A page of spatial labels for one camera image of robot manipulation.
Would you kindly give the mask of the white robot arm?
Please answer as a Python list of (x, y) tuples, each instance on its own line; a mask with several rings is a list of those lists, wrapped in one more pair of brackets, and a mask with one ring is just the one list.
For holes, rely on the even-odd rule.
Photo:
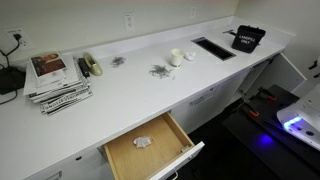
[(277, 118), (287, 133), (320, 150), (320, 84), (279, 110)]

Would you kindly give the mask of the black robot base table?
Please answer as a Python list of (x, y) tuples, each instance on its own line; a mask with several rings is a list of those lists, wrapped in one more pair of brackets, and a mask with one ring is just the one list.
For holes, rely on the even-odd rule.
[(276, 112), (298, 100), (278, 85), (268, 89), (276, 101), (259, 96), (249, 102), (259, 117), (241, 105), (224, 121), (224, 127), (281, 180), (320, 180), (319, 152), (285, 132)]

